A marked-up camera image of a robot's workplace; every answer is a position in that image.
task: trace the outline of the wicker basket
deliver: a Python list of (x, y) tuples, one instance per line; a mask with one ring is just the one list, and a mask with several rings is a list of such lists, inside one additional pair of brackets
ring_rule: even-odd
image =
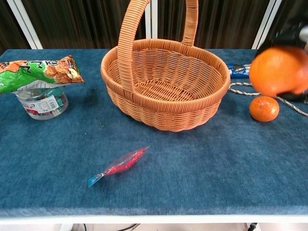
[(182, 42), (136, 40), (150, 0), (131, 0), (118, 46), (103, 58), (101, 74), (112, 102), (122, 112), (160, 130), (181, 131), (204, 124), (230, 85), (224, 62), (193, 46), (198, 0), (186, 0)]

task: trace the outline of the table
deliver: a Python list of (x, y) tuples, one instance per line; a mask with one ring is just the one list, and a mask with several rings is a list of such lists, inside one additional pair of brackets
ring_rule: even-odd
[[(256, 52), (210, 51), (239, 64), (250, 63)], [(65, 87), (68, 109), (47, 121), (31, 119), (13, 94), (0, 96), (2, 221), (46, 223), (67, 215), (76, 223), (105, 217), (110, 223), (253, 222), (272, 215), (308, 221), (306, 117), (280, 103), (276, 120), (258, 123), (249, 114), (253, 97), (228, 92), (205, 125), (159, 131), (112, 104), (100, 74), (107, 52), (8, 50), (0, 57), (0, 62), (58, 60), (71, 54), (86, 81)], [(116, 158), (148, 145), (131, 170), (87, 187), (87, 179)]]

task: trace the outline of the white rope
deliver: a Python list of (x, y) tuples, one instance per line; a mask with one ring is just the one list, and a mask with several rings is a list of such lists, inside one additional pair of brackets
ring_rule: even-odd
[[(238, 85), (238, 86), (247, 86), (247, 87), (252, 87), (251, 83), (231, 83), (229, 86), (229, 90), (236, 93), (236, 94), (240, 94), (240, 95), (260, 95), (261, 93), (258, 92), (254, 92), (254, 93), (248, 93), (248, 92), (244, 92), (244, 91), (240, 91), (240, 90), (235, 90), (232, 89), (231, 87), (234, 85)], [(276, 97), (278, 100), (280, 100), (281, 102), (285, 103), (286, 105), (292, 107), (295, 111), (297, 111), (298, 113), (304, 115), (304, 116), (308, 116), (308, 113), (303, 112), (302, 110), (300, 110), (299, 108), (295, 107), (293, 104), (291, 104), (290, 102), (288, 102), (287, 100), (280, 98), (280, 97)]]

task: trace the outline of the tangerine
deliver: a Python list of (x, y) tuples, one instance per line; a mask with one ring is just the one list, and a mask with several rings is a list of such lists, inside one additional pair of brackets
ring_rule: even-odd
[(295, 47), (271, 47), (251, 63), (249, 78), (263, 95), (300, 94), (308, 89), (308, 55)]
[(253, 119), (269, 122), (278, 116), (279, 104), (271, 97), (259, 96), (251, 101), (249, 111)]

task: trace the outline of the clear plastic jar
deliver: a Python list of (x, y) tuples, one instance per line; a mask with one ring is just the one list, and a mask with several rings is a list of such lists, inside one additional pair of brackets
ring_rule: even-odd
[(23, 90), (16, 96), (29, 116), (38, 120), (52, 119), (68, 107), (68, 100), (61, 88)]

